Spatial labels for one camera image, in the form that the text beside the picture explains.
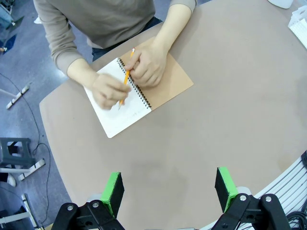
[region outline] sweater sleeve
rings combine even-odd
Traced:
[[[51,57],[57,68],[67,74],[69,65],[74,60],[83,58],[73,42],[75,35],[71,25],[68,19],[47,0],[34,0],[34,5],[46,31]]]
[[[183,4],[188,6],[191,9],[191,12],[193,13],[196,5],[197,5],[197,0],[172,0],[170,3],[170,6],[175,5],[175,4]]]

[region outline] left hand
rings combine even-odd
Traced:
[[[150,44],[136,50],[125,69],[130,70],[130,75],[138,86],[156,86],[164,73],[167,53],[161,47]]]

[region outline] right hand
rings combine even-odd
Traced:
[[[131,88],[109,74],[98,74],[90,90],[97,104],[110,110],[119,100],[128,97]]]

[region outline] metal leg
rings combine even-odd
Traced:
[[[9,169],[0,168],[0,173],[29,173],[30,169]]]
[[[29,168],[28,172],[24,172],[23,174],[21,174],[20,176],[18,176],[18,179],[20,181],[24,180],[26,177],[28,177],[29,175],[31,175],[32,173],[34,173],[36,170],[38,170],[39,168],[43,167],[46,164],[44,159],[41,159],[40,161],[38,161],[35,165],[33,165],[31,168]]]
[[[15,97],[13,100],[11,100],[10,103],[7,104],[6,109],[11,108],[11,106],[12,106],[13,104],[15,104],[15,102],[16,102],[22,95],[25,94],[25,92],[28,91],[28,89],[29,89],[29,86],[26,85],[26,86],[16,95],[16,97]]]
[[[29,207],[29,205],[28,205],[28,201],[27,201],[27,198],[25,197],[25,194],[22,194],[21,198],[22,198],[22,200],[23,200],[23,202],[24,202],[25,210],[27,210],[27,213],[30,214],[29,218],[30,218],[30,220],[31,220],[31,223],[32,223],[32,225],[33,225],[33,228],[34,228],[34,229],[38,229],[38,225],[37,225],[37,223],[36,223],[36,221],[35,221],[35,219],[34,219],[32,213],[31,213],[31,209],[30,209],[30,207]]]
[[[5,90],[0,89],[0,92],[3,93],[3,94],[6,94],[6,95],[8,95],[8,96],[10,96],[10,97],[12,97],[12,98],[16,98],[16,95],[15,95],[15,94],[12,94],[12,93],[7,92],[7,91],[5,91]]]
[[[0,224],[10,223],[10,222],[17,221],[17,220],[24,219],[24,218],[28,218],[28,217],[30,217],[29,212],[16,214],[16,215],[12,215],[12,216],[9,216],[9,217],[3,217],[3,218],[0,218]]]

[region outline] hand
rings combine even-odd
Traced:
[[[108,74],[98,74],[90,90],[98,105],[110,110],[119,100],[128,97],[131,88]]]
[[[126,70],[130,70],[135,84],[146,87],[159,84],[166,66],[167,51],[151,44],[136,50]]]

